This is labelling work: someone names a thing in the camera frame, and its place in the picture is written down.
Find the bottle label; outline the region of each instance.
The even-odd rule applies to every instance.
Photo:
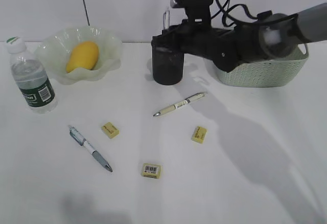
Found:
[[[55,92],[47,79],[45,83],[34,89],[20,89],[30,107],[38,108],[49,104],[55,98]]]

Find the eraser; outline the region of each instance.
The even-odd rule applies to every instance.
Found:
[[[143,164],[142,176],[159,179],[161,172],[161,166],[156,164]]]
[[[196,141],[198,143],[203,143],[205,134],[206,134],[206,129],[203,127],[197,126],[193,133],[192,140]]]
[[[119,130],[110,122],[102,126],[101,129],[110,139],[119,134]]]

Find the white bowl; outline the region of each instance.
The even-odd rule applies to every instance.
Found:
[[[73,48],[81,42],[92,41],[99,47],[99,59],[93,70],[82,67],[66,72]],[[68,28],[47,38],[34,52],[46,71],[54,74],[58,82],[71,84],[78,80],[95,81],[109,70],[120,67],[122,42],[107,29],[90,26]]]

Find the pen holder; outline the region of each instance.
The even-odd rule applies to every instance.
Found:
[[[162,85],[175,85],[183,78],[184,53],[152,46],[153,79]]]

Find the white pen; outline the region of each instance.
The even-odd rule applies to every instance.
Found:
[[[184,105],[187,105],[191,102],[194,102],[200,98],[203,98],[206,95],[206,92],[201,92],[201,93],[196,93],[188,98],[186,98],[185,100],[178,102],[174,105],[170,105],[169,107],[166,107],[164,109],[159,110],[158,112],[156,112],[155,114],[153,114],[153,117],[159,117],[161,115],[164,115],[166,113],[172,112],[178,108],[183,107]]]
[[[105,160],[102,155],[94,149],[94,147],[85,139],[85,137],[82,136],[82,134],[78,130],[76,130],[75,127],[68,127],[69,134],[71,135],[71,137],[73,137],[78,142],[78,144],[84,146],[89,151],[89,153],[98,161],[98,163],[101,164],[107,171],[112,172],[112,168],[109,165],[108,161]]]

